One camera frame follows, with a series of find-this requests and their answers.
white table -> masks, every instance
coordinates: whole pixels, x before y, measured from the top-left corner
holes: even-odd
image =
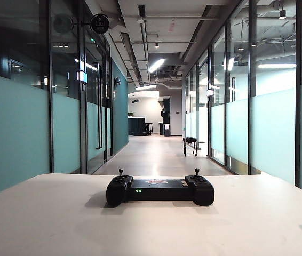
[[[210,207],[112,209],[105,207],[112,177],[46,174],[1,192],[0,256],[302,256],[302,190],[278,178],[207,177],[215,187]]]

reception counter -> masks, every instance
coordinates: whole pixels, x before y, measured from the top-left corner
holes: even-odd
[[[129,117],[129,135],[145,136],[145,116]]]

hallway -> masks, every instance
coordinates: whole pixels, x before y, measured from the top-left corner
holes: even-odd
[[[180,136],[164,137],[158,134],[129,136],[128,145],[94,174],[116,175],[119,168],[124,169],[125,175],[133,176],[185,176],[195,174],[195,168],[200,169],[200,175],[231,175],[200,155],[200,151],[195,157],[191,147],[187,147],[187,157],[184,157]]]

floor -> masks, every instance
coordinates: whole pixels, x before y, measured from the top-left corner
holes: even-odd
[[[192,150],[187,147],[184,157],[181,136],[129,136],[128,145],[94,174],[116,175],[123,168],[132,176],[185,176],[199,168],[200,175],[231,175],[200,151],[195,157]]]

glass door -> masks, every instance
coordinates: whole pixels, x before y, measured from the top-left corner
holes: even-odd
[[[106,63],[105,54],[89,31],[85,35],[87,72],[87,174],[105,162],[106,150]]]

